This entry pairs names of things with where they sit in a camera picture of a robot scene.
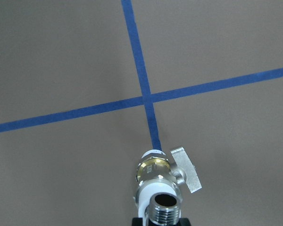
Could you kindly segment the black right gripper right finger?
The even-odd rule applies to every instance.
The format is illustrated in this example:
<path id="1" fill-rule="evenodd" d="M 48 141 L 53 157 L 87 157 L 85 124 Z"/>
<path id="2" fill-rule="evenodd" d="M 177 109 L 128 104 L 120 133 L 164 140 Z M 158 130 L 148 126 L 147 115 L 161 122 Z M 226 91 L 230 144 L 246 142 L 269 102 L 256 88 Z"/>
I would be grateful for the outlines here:
<path id="1" fill-rule="evenodd" d="M 183 218 L 182 215 L 180 214 L 179 221 L 178 221 L 178 226 L 190 226 L 190 221 L 188 218 Z"/>

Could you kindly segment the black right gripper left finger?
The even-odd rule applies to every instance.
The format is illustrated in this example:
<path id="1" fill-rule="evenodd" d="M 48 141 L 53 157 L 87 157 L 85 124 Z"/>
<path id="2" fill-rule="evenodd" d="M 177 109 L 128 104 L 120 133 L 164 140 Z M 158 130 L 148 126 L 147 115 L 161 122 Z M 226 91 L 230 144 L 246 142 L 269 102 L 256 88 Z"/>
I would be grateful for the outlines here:
<path id="1" fill-rule="evenodd" d="M 131 226 L 146 226 L 146 214 L 132 218 Z"/>

